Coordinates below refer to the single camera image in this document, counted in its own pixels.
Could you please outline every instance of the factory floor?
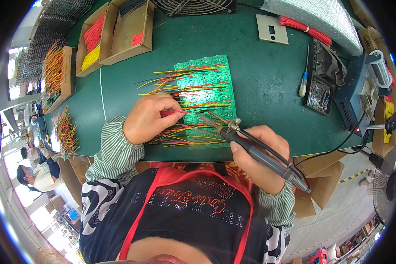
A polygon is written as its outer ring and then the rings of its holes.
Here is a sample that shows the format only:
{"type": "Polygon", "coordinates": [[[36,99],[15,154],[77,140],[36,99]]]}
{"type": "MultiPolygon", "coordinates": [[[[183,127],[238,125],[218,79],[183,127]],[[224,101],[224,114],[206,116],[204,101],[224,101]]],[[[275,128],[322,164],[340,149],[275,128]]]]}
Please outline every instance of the factory floor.
{"type": "MultiPolygon", "coordinates": [[[[375,171],[368,157],[362,153],[346,155],[340,162],[345,165],[341,180],[365,169],[375,171]]],[[[367,186],[359,186],[359,181],[367,174],[365,172],[339,184],[323,210],[313,202],[316,215],[295,219],[282,263],[289,263],[296,257],[305,261],[319,247],[328,248],[334,243],[340,245],[371,219],[374,215],[372,196],[367,195],[367,186]]]]}

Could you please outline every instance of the red stool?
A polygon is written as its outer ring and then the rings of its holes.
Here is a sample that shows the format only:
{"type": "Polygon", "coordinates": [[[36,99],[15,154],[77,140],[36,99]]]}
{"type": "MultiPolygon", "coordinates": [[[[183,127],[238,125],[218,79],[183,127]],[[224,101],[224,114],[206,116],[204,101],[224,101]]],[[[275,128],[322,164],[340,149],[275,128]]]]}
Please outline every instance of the red stool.
{"type": "Polygon", "coordinates": [[[311,264],[327,264],[327,250],[325,247],[317,249],[313,255],[308,256],[311,264]]]}

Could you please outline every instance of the solder wire spool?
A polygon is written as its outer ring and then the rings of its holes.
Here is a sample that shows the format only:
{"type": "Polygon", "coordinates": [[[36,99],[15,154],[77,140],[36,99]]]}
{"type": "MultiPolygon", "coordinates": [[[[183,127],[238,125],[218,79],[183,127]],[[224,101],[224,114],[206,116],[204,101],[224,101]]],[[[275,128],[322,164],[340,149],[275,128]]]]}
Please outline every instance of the solder wire spool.
{"type": "Polygon", "coordinates": [[[385,65],[383,52],[380,50],[371,52],[367,57],[367,63],[372,66],[375,76],[377,77],[377,85],[380,88],[389,89],[393,78],[385,65]]]}

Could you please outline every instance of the fingernail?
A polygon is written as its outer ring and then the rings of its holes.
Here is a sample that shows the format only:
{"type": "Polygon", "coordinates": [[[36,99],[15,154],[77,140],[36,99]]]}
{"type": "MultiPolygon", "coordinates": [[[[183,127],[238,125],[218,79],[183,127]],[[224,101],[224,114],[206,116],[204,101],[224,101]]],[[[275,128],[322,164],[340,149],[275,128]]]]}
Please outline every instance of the fingernail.
{"type": "Polygon", "coordinates": [[[238,144],[235,141],[231,141],[230,149],[232,150],[232,153],[234,154],[238,150],[238,144]]]}

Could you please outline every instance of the striped sleeve cover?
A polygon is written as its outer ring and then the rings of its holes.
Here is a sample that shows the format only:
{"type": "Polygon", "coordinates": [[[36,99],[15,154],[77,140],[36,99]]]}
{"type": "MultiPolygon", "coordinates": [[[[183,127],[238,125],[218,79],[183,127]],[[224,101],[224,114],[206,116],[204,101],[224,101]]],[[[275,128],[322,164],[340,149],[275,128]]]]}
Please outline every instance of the striped sleeve cover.
{"type": "Polygon", "coordinates": [[[295,205],[295,196],[290,182],[285,182],[283,189],[276,195],[268,194],[260,189],[258,203],[260,213],[264,215],[267,224],[282,226],[286,230],[292,228],[296,213],[292,210],[295,205]]]}
{"type": "Polygon", "coordinates": [[[126,117],[106,121],[101,132],[101,150],[94,155],[94,163],[85,173],[87,181],[118,180],[125,186],[137,175],[135,162],[144,157],[144,146],[131,144],[123,134],[126,117]]]}
{"type": "MultiPolygon", "coordinates": [[[[85,173],[87,181],[103,179],[118,180],[125,186],[137,175],[135,163],[144,157],[144,146],[131,144],[123,134],[123,123],[126,117],[118,116],[108,120],[101,133],[101,150],[95,154],[94,163],[85,173]]],[[[295,196],[291,184],[285,186],[276,195],[260,190],[260,213],[264,215],[267,224],[283,226],[286,230],[293,226],[295,212],[292,210],[295,196]]]]}

